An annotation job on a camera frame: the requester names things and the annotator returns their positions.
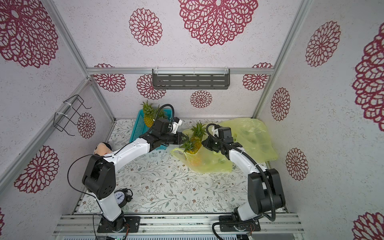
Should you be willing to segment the yellow plastic bag top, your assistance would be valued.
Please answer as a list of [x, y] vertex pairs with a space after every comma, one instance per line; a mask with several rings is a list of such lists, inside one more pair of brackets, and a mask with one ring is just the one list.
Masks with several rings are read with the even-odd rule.
[[197, 173], [230, 173], [233, 170], [233, 163], [230, 162], [225, 156], [220, 153], [209, 151], [201, 147], [198, 155], [202, 158], [203, 165], [201, 167], [190, 167], [188, 163], [182, 158], [182, 149], [175, 148], [171, 150], [171, 155], [180, 160], [186, 167]]

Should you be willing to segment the pineapple front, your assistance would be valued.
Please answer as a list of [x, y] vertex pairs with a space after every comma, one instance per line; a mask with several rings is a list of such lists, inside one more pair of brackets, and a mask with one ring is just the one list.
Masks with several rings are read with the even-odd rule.
[[190, 167], [201, 167], [203, 165], [202, 158], [198, 155], [201, 143], [194, 141], [186, 141], [181, 145], [182, 158]]

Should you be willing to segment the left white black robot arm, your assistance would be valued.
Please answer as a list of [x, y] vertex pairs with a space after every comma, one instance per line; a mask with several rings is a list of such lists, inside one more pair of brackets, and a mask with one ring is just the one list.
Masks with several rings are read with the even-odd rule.
[[116, 173], [136, 158], [152, 152], [161, 145], [181, 145], [186, 136], [178, 131], [183, 124], [179, 118], [172, 122], [157, 119], [154, 125], [133, 142], [104, 156], [93, 155], [86, 167], [82, 183], [96, 198], [103, 218], [115, 223], [124, 216], [115, 198]]

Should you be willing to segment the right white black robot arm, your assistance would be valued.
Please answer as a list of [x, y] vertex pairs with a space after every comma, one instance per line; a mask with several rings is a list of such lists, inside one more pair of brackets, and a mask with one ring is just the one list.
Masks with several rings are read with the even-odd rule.
[[208, 138], [202, 142], [206, 149], [220, 153], [236, 165], [247, 177], [247, 201], [233, 211], [235, 222], [267, 218], [276, 220], [276, 210], [286, 204], [279, 172], [258, 164], [234, 141], [231, 128], [217, 124], [206, 126]]

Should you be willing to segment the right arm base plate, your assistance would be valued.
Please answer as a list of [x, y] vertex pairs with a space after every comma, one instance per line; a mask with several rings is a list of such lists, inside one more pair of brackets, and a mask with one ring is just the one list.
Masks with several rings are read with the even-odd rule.
[[234, 220], [232, 216], [219, 216], [220, 231], [221, 232], [259, 232], [261, 230], [261, 226], [259, 221], [241, 223], [238, 224], [239, 221]]

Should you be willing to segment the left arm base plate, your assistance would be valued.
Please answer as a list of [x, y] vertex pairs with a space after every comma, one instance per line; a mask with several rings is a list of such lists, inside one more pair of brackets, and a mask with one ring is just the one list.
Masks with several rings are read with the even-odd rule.
[[108, 221], [102, 217], [99, 223], [97, 233], [137, 233], [139, 230], [141, 217], [124, 216], [115, 221]]

